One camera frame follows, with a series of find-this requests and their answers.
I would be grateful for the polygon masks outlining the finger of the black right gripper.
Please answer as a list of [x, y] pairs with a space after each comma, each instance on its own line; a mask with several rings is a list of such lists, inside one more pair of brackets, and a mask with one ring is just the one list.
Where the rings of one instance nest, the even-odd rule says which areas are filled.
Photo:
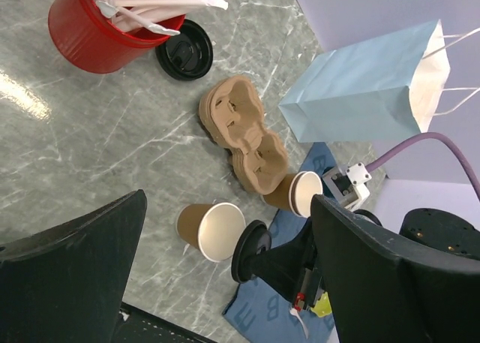
[[288, 302], [316, 302], [319, 261], [312, 223], [291, 241], [249, 257], [248, 269]]

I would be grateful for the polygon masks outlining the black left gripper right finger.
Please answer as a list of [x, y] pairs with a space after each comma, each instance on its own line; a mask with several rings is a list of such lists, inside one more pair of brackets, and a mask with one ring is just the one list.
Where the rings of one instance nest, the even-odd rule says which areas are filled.
[[322, 195], [311, 219], [340, 341], [479, 340], [479, 259], [413, 242]]

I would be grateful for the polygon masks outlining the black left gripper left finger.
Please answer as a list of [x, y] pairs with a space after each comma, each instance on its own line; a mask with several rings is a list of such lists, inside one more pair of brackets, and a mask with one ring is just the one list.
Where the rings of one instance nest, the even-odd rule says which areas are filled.
[[1, 245], [1, 341], [109, 342], [146, 210], [132, 191]]

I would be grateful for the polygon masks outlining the brown paper cup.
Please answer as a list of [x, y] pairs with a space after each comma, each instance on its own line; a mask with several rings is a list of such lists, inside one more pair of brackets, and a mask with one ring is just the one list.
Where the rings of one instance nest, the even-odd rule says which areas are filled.
[[176, 231], [181, 239], [200, 251], [205, 259], [220, 263], [233, 256], [246, 226], [244, 214], [232, 203], [195, 203], [179, 213]]

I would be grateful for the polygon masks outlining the brown pulp cup carrier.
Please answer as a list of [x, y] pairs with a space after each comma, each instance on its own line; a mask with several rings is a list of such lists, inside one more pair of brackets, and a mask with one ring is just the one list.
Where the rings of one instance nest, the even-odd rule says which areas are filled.
[[245, 190], [272, 193], [289, 168], [279, 135], [265, 126], [258, 91], [242, 75], [220, 81], [200, 100], [198, 115], [213, 141], [230, 151], [229, 163]]

